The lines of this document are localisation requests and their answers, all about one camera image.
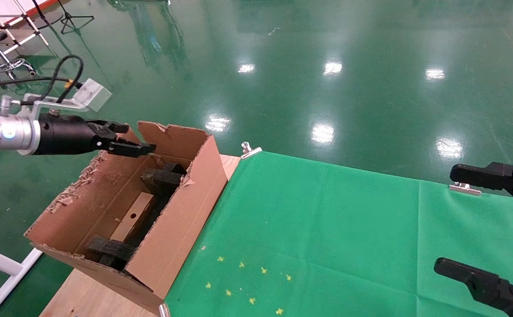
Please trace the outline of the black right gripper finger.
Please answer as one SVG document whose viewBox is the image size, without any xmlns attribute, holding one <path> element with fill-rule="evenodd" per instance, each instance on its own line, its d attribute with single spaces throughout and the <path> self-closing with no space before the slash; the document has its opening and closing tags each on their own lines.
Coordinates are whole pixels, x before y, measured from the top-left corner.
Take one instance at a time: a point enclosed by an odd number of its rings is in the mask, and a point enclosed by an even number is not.
<svg viewBox="0 0 513 317">
<path fill-rule="evenodd" d="M 456 164 L 451 169 L 450 179 L 476 187 L 505 190 L 513 197 L 513 165 L 492 162 L 484 168 L 478 168 Z"/>
<path fill-rule="evenodd" d="M 448 258 L 438 258 L 434 271 L 466 285 L 474 301 L 513 317 L 513 284 L 499 275 Z"/>
</svg>

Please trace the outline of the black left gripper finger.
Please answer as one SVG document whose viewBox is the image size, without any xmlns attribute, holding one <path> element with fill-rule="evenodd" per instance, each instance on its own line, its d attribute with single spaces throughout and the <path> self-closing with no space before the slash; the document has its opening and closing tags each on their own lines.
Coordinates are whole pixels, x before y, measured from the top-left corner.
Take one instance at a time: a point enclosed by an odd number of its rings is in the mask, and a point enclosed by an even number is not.
<svg viewBox="0 0 513 317">
<path fill-rule="evenodd" d="M 87 125 L 95 130 L 115 134 L 126 134 L 129 130 L 128 124 L 120 124 L 113 121 L 87 121 Z"/>
<path fill-rule="evenodd" d="M 154 153 L 155 151 L 155 144 L 135 143 L 127 139 L 117 139 L 101 143 L 100 150 L 107 151 L 116 156 L 140 157 Z"/>
</svg>

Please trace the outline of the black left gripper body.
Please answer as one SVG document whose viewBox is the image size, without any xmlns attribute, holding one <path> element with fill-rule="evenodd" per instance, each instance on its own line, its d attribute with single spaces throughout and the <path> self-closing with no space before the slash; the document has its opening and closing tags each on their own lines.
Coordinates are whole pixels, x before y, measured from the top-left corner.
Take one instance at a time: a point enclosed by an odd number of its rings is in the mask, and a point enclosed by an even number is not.
<svg viewBox="0 0 513 317">
<path fill-rule="evenodd" d="M 82 117 L 40 114 L 37 121 L 40 137 L 35 155 L 79 155 L 107 145 L 107 139 L 100 135 L 103 129 Z"/>
</svg>

